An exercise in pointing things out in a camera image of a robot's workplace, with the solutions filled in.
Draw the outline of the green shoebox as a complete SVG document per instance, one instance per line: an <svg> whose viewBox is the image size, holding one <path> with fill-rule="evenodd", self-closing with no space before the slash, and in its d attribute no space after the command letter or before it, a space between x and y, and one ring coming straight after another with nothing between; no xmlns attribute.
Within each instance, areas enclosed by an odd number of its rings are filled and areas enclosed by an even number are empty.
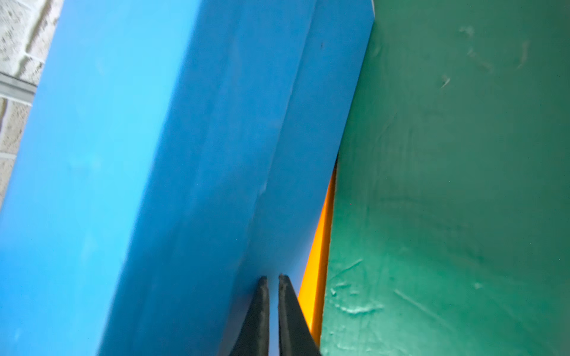
<svg viewBox="0 0 570 356"><path fill-rule="evenodd" d="M324 355L569 353L569 3L377 1Z"/></svg>

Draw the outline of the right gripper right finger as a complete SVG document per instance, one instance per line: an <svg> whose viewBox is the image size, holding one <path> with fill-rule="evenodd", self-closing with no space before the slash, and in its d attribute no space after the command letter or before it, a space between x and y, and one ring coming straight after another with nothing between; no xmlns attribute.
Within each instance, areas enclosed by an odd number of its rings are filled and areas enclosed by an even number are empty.
<svg viewBox="0 0 570 356"><path fill-rule="evenodd" d="M280 356L321 356L286 274L279 275L278 287Z"/></svg>

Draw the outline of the orange shoebox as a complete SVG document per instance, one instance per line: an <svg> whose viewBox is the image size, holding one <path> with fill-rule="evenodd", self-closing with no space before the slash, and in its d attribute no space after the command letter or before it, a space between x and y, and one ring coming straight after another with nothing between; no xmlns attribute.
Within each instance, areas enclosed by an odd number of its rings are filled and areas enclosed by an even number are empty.
<svg viewBox="0 0 570 356"><path fill-rule="evenodd" d="M301 289L298 294L298 301L307 322L307 326L318 347L320 346L322 336L336 171L337 167L334 168L328 185L324 206L316 229L315 237L313 239Z"/></svg>

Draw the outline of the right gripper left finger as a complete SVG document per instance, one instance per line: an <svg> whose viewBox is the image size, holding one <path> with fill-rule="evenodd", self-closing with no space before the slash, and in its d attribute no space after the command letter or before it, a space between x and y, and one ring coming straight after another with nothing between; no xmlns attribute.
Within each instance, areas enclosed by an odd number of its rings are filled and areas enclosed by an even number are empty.
<svg viewBox="0 0 570 356"><path fill-rule="evenodd" d="M230 356L268 356L270 345L270 293L267 277L258 280Z"/></svg>

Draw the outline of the blue shoebox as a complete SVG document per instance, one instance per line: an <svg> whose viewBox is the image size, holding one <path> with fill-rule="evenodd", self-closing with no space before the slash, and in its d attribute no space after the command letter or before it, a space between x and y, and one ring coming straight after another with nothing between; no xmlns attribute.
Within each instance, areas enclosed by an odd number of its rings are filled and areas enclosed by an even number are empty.
<svg viewBox="0 0 570 356"><path fill-rule="evenodd" d="M1 208L3 355L228 355L299 287L370 1L67 1Z"/></svg>

